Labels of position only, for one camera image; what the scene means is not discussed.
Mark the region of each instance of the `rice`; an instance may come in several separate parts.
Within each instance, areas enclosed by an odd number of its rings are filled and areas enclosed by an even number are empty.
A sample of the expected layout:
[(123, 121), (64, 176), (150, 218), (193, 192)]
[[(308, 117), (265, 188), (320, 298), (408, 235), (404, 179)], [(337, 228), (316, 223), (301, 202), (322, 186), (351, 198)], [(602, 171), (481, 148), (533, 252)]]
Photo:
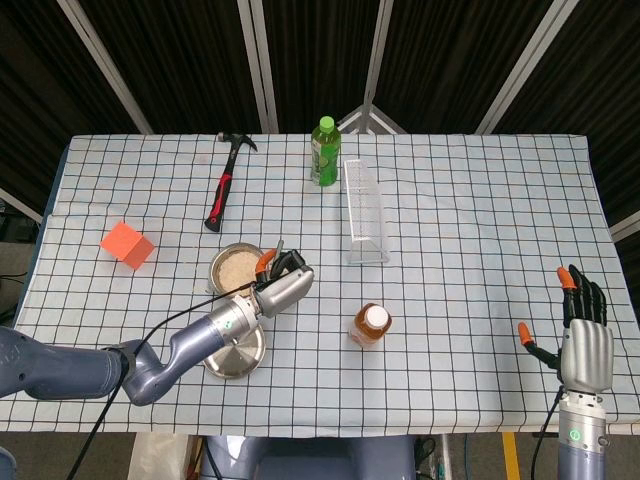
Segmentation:
[[(253, 252), (238, 251), (230, 254), (218, 269), (218, 279), (223, 293), (230, 292), (256, 279), (256, 264), (260, 260)], [(240, 290), (238, 295), (248, 295), (249, 289)]]

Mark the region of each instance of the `green bottle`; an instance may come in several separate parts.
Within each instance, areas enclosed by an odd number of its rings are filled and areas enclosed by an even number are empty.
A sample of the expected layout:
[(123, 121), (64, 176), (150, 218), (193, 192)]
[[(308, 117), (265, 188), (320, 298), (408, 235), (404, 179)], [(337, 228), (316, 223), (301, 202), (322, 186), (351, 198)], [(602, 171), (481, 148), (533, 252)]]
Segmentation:
[(311, 134), (311, 180), (326, 187), (338, 178), (340, 131), (331, 117), (322, 117)]

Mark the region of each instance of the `plastic bottle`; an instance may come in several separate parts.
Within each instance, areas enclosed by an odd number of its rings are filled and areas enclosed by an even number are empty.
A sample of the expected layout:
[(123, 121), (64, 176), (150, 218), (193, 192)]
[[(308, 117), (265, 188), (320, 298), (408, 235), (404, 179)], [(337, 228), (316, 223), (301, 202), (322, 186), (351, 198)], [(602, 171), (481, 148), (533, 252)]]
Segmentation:
[(338, 154), (340, 131), (331, 117), (322, 117), (311, 134), (311, 179), (316, 185), (326, 187), (338, 178)]
[(391, 327), (391, 315), (380, 305), (368, 303), (358, 312), (349, 329), (351, 338), (361, 347), (373, 345)]

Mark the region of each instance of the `yellow floor stripe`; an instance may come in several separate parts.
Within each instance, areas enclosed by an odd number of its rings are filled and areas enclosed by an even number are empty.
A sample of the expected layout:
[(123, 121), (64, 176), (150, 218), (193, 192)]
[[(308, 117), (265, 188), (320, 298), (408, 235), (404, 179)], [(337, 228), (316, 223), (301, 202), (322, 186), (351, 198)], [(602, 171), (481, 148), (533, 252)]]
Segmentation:
[(507, 470), (507, 480), (520, 480), (516, 436), (513, 432), (502, 433), (502, 448), (504, 449), (504, 466)]

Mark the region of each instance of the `hammer head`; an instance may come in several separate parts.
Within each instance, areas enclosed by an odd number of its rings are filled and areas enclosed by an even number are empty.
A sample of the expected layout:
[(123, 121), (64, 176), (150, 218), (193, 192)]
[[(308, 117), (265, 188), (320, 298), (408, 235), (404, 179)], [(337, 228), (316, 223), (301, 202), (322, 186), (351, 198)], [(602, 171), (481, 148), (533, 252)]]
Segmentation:
[(231, 142), (231, 148), (233, 148), (233, 147), (240, 148), (240, 145), (242, 145), (243, 143), (246, 143), (251, 148), (253, 148), (256, 152), (258, 151), (258, 148), (256, 147), (256, 144), (253, 143), (253, 140), (251, 140), (249, 137), (247, 137), (243, 133), (224, 133), (224, 132), (221, 132), (221, 133), (218, 134), (218, 140), (221, 140), (223, 142)]

